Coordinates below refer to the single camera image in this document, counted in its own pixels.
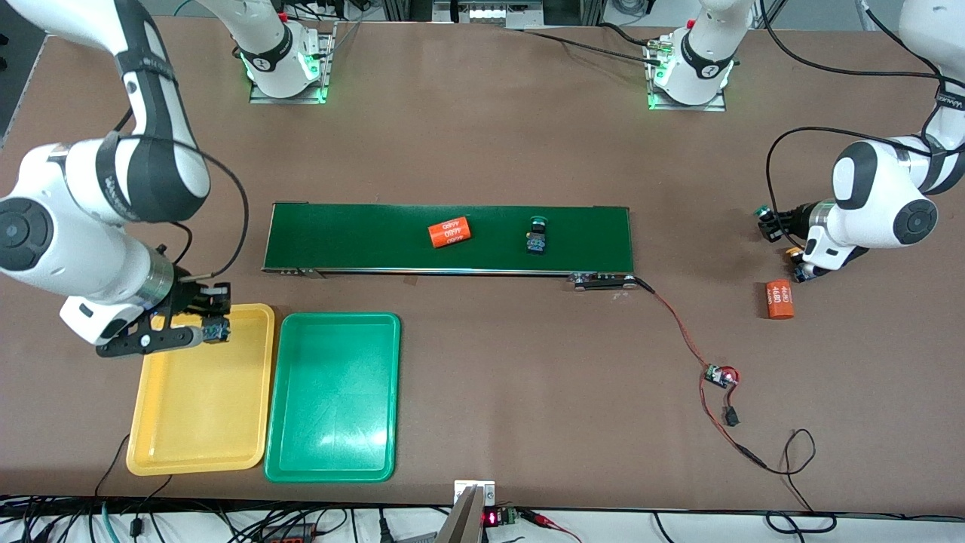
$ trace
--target metal mounting plate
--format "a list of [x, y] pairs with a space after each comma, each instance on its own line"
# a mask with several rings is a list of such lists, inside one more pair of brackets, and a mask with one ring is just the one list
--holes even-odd
[[495, 481], [474, 481], [474, 480], [458, 480], [453, 485], [453, 503], [459, 501], [459, 497], [462, 496], [462, 491], [466, 490], [466, 487], [478, 486], [482, 487], [485, 492], [485, 506], [491, 507], [496, 504], [496, 482]]

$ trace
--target robotic arm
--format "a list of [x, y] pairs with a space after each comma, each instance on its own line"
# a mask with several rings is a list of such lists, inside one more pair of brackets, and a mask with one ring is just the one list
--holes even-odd
[[678, 28], [667, 38], [670, 52], [661, 59], [664, 64], [653, 84], [687, 105], [713, 100], [727, 84], [733, 55], [751, 24], [754, 1], [701, 0], [693, 27]]
[[[941, 74], [965, 76], [965, 3], [906, 0], [899, 34]], [[806, 240], [791, 253], [798, 281], [839, 270], [873, 248], [920, 242], [935, 228], [938, 211], [928, 199], [965, 175], [965, 89], [946, 83], [922, 134], [893, 138], [926, 155], [876, 141], [859, 141], [838, 157], [832, 174], [835, 198], [791, 212], [758, 210], [761, 232], [774, 242], [785, 230]]]
[[248, 69], [266, 95], [289, 98], [319, 79], [318, 30], [282, 22], [271, 0], [197, 0], [228, 27]]
[[[114, 55], [137, 127], [134, 136], [44, 145], [24, 157], [13, 192], [0, 199], [0, 271], [67, 296], [61, 317], [102, 356], [227, 339], [227, 283], [183, 281], [187, 271], [124, 232], [128, 222], [187, 219], [208, 194], [151, 16], [136, 0], [9, 1], [41, 28]], [[181, 311], [202, 315], [204, 328], [171, 329]], [[155, 313], [162, 329], [151, 327]]]

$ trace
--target green tray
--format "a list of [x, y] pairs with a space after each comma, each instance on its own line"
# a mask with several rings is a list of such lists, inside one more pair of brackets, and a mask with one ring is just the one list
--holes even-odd
[[265, 478], [361, 483], [392, 475], [400, 331], [391, 313], [295, 313], [285, 319]]

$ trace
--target orange battery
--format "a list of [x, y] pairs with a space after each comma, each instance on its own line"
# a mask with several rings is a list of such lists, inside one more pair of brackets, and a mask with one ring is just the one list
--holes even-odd
[[469, 221], [464, 216], [429, 226], [428, 236], [435, 248], [459, 243], [473, 237], [472, 232], [469, 231]]
[[778, 279], [767, 283], [767, 316], [772, 319], [790, 319], [794, 316], [794, 298], [790, 294], [790, 281]]

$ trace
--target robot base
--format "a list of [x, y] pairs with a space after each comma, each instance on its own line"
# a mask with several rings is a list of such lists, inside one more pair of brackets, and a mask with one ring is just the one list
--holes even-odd
[[306, 72], [312, 76], [317, 76], [317, 79], [308, 87], [305, 87], [305, 90], [288, 98], [272, 98], [262, 92], [257, 85], [251, 83], [248, 101], [250, 103], [325, 103], [328, 100], [328, 82], [332, 75], [332, 57], [335, 51], [336, 30], [337, 27], [333, 29], [331, 34], [320, 33], [315, 29], [309, 30], [309, 32], [317, 35], [318, 45], [317, 48], [310, 47], [312, 56], [305, 57], [302, 64]]
[[670, 98], [667, 92], [653, 83], [655, 79], [664, 76], [663, 71], [668, 65], [670, 57], [673, 56], [673, 45], [670, 43], [670, 36], [661, 36], [660, 41], [651, 41], [644, 47], [645, 58], [659, 60], [661, 66], [647, 65], [647, 104], [648, 108], [657, 111], [727, 111], [727, 104], [724, 100], [724, 89], [717, 92], [713, 100], [698, 105], [688, 105]]

